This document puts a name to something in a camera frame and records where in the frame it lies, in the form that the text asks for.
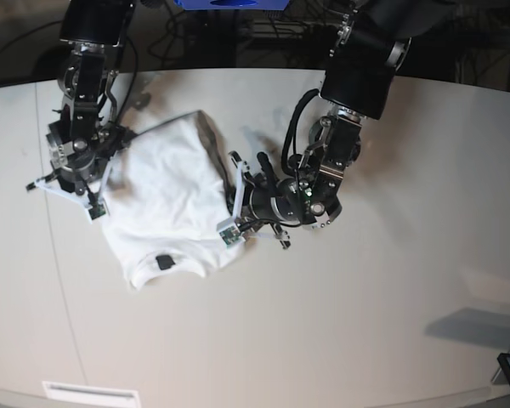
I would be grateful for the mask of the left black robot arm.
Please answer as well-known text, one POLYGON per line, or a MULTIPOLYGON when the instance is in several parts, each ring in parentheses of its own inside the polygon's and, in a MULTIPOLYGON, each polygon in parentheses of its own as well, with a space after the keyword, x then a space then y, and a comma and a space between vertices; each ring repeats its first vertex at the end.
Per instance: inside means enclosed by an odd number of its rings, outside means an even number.
POLYGON ((341 213, 338 191, 347 167, 360 155, 366 118, 381 118, 388 92, 413 37, 437 25, 454 1, 350 1, 341 13, 319 88, 297 102, 280 155, 279 178, 266 153, 252 174, 237 152, 235 201, 217 231, 227 247, 268 225, 282 247, 289 228, 324 229, 341 213))

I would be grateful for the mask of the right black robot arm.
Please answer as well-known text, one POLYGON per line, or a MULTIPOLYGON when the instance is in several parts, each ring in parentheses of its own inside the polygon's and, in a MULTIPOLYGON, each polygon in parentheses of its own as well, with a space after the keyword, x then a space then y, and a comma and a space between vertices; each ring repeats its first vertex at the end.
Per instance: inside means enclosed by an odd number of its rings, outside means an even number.
POLYGON ((25 187, 74 202, 91 220, 106 215, 112 163, 134 136, 119 122, 112 93, 118 64, 109 65, 107 57, 113 48, 123 51, 135 7, 134 1, 69 3, 59 38, 72 50, 58 79, 59 118, 46 135, 51 171, 25 187))

